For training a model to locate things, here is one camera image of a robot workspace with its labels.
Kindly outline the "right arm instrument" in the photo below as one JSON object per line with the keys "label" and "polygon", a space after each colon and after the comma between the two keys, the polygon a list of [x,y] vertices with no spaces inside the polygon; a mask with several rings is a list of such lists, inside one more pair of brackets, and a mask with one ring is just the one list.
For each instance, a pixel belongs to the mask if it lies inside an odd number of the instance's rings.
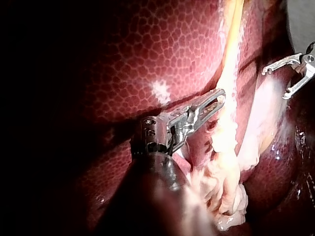
{"label": "right arm instrument", "polygon": [[302,57],[302,61],[305,64],[307,70],[315,70],[315,42],[311,42],[306,49],[306,53]]}

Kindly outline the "left arm instrument jaw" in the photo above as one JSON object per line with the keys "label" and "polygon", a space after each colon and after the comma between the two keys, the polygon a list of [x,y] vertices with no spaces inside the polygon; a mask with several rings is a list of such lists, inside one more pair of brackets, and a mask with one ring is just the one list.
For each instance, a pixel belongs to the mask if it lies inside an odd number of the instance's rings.
{"label": "left arm instrument jaw", "polygon": [[213,89],[193,100],[189,108],[189,122],[193,126],[202,126],[225,103],[225,91],[221,88]]}

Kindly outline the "left arm instrument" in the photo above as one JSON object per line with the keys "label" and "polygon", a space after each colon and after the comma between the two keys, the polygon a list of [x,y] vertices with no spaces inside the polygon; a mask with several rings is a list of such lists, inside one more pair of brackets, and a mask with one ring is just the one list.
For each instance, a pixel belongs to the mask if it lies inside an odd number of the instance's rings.
{"label": "left arm instrument", "polygon": [[172,156],[196,131],[197,107],[184,106],[158,116],[143,118],[131,138],[131,156],[160,152]]}

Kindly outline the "right arm instrument jaw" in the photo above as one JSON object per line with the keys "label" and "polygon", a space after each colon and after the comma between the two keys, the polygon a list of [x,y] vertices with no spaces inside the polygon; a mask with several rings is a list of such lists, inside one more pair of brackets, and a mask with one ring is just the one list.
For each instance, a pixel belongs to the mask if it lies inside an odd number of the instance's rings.
{"label": "right arm instrument jaw", "polygon": [[279,68],[286,65],[290,65],[293,69],[296,69],[301,64],[302,55],[303,55],[302,53],[297,53],[297,54],[282,58],[272,64],[269,64],[262,69],[261,74],[263,76],[265,76],[266,74],[271,74],[275,70],[278,70]]}
{"label": "right arm instrument jaw", "polygon": [[305,76],[300,81],[298,81],[295,85],[293,85],[292,87],[289,87],[284,93],[284,95],[282,96],[282,99],[284,100],[290,99],[304,85],[306,85],[314,76],[315,76],[315,68],[310,65],[307,65],[305,69]]}

